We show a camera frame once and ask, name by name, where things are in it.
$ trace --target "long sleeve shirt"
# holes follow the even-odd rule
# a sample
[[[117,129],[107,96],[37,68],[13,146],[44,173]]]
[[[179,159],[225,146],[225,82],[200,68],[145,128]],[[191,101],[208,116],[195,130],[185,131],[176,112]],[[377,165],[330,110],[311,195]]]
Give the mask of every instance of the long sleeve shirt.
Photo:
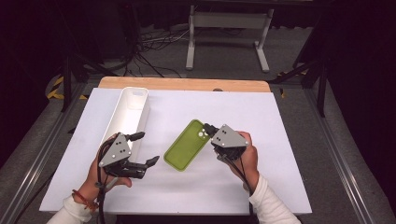
[[[249,201],[256,210],[260,224],[301,224],[271,190],[268,181],[262,175]],[[85,209],[84,204],[75,203],[73,197],[69,196],[64,199],[64,207],[51,218],[48,224],[82,224],[90,219],[90,209]]]

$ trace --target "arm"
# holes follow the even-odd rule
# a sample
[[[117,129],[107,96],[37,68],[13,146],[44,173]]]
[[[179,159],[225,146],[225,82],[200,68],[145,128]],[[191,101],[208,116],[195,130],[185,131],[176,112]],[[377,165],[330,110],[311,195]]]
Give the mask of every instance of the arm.
[[[257,217],[261,224],[298,224],[300,221],[283,204],[268,186],[267,180],[260,175],[257,170],[258,155],[257,148],[253,146],[249,133],[239,132],[249,141],[249,146],[242,154],[241,158],[233,163],[240,171],[245,171],[248,184],[253,192],[249,200],[257,211]],[[230,166],[234,174],[242,179],[241,176]]]
[[[96,200],[96,197],[99,193],[99,188],[95,186],[95,183],[98,181],[97,165],[98,153],[91,163],[87,179],[78,189],[78,193],[90,204],[94,204],[94,201]],[[114,176],[107,176],[102,168],[100,170],[102,180],[106,179],[105,185],[114,179]],[[114,186],[117,185],[125,185],[126,187],[130,188],[132,186],[132,181],[127,177],[119,177]],[[64,199],[64,206],[49,220],[48,224],[81,224],[83,222],[88,222],[91,217],[91,210],[85,205],[84,201],[76,194],[72,194],[68,198]]]

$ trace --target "bracelet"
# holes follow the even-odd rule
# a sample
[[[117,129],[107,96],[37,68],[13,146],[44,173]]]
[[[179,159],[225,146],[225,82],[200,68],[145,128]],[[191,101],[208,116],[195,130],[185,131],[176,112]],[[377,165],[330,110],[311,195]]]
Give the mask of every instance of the bracelet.
[[[84,209],[87,209],[87,208],[89,208],[90,210],[91,210],[91,213],[93,213],[94,211],[96,211],[96,209],[99,207],[99,204],[98,203],[94,203],[94,202],[92,202],[92,203],[90,203],[90,202],[88,202],[85,198],[84,198],[84,196],[82,196],[78,191],[76,191],[75,189],[73,189],[73,194],[72,194],[73,196],[74,195],[77,195],[82,201],[83,201],[83,204],[85,205],[85,208]]]

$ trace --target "phone case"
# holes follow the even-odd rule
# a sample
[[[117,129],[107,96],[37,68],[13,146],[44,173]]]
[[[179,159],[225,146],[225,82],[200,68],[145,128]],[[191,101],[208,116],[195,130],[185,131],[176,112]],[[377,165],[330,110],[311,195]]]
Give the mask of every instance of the phone case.
[[[209,139],[204,124],[198,119],[193,119],[165,152],[163,158],[178,171],[184,171]]]

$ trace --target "desk leg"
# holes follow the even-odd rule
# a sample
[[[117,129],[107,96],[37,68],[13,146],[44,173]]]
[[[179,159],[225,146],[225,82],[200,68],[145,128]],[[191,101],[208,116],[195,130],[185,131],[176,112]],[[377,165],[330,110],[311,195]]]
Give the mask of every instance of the desk leg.
[[[262,71],[264,73],[268,73],[270,71],[270,68],[268,66],[268,62],[267,59],[265,58],[262,47],[264,46],[265,37],[267,37],[268,29],[270,28],[273,14],[274,14],[274,10],[269,9],[267,13],[267,18],[265,18],[264,25],[262,27],[262,38],[260,39],[260,41],[254,42],[257,51],[257,56],[259,56],[260,65],[262,66]]]
[[[195,40],[194,40],[194,6],[190,8],[190,41],[189,50],[187,51],[187,62],[186,69],[192,70],[194,66],[194,51],[195,51]]]

